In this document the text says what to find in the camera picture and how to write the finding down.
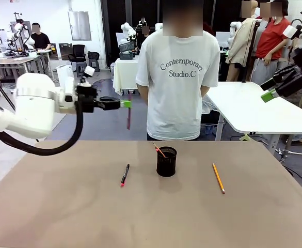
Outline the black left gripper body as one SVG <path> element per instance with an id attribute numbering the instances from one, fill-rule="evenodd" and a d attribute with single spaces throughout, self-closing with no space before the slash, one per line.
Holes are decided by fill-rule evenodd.
<path id="1" fill-rule="evenodd" d="M 99 108 L 97 100 L 97 89 L 92 86 L 77 86 L 76 88 L 77 102 L 75 110 L 77 113 L 93 113 L 95 108 Z"/>

